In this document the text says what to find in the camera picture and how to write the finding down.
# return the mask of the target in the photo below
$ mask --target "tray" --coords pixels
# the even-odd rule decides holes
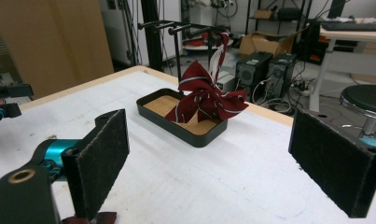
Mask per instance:
[[[137,100],[138,113],[194,147],[205,147],[228,127],[227,120],[197,121],[197,112],[188,123],[175,123],[165,118],[176,103],[184,97],[182,92],[160,89]]]

